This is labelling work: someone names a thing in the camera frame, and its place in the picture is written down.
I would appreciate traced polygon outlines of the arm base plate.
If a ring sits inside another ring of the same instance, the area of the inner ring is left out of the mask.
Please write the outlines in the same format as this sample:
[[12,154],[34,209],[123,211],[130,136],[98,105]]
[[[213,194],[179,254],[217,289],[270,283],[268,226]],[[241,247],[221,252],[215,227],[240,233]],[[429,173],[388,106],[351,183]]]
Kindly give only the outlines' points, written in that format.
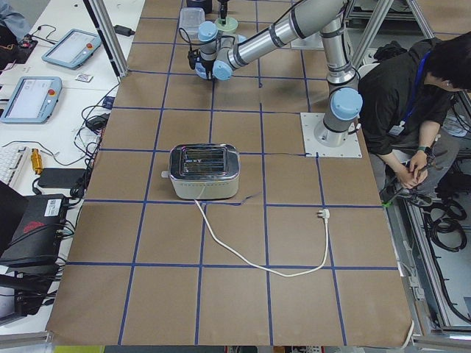
[[307,157],[362,158],[355,123],[345,132],[331,132],[324,125],[324,113],[300,113]]
[[322,37],[319,32],[316,32],[307,38],[298,38],[291,42],[291,49],[323,51]]

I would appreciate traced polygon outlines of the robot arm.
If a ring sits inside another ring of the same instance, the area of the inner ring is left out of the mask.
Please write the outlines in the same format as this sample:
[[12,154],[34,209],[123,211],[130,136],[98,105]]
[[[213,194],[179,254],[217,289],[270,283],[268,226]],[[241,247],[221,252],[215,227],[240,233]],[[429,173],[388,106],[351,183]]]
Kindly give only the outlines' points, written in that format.
[[183,28],[179,32],[189,45],[190,68],[203,79],[221,81],[293,40],[319,33],[327,63],[329,102],[324,118],[314,128],[314,137],[325,146],[337,147],[343,144],[363,104],[345,45],[346,8],[346,1],[298,1],[274,23],[248,39],[229,34],[210,21],[199,25],[195,40]]

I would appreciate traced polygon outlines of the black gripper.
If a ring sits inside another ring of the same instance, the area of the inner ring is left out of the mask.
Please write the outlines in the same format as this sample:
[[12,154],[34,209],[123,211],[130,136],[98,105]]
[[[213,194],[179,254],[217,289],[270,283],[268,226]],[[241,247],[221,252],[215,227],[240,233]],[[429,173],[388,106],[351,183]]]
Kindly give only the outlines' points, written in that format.
[[[219,0],[219,18],[222,23],[227,19],[227,0]],[[214,53],[193,50],[188,53],[190,68],[202,79],[213,78]]]

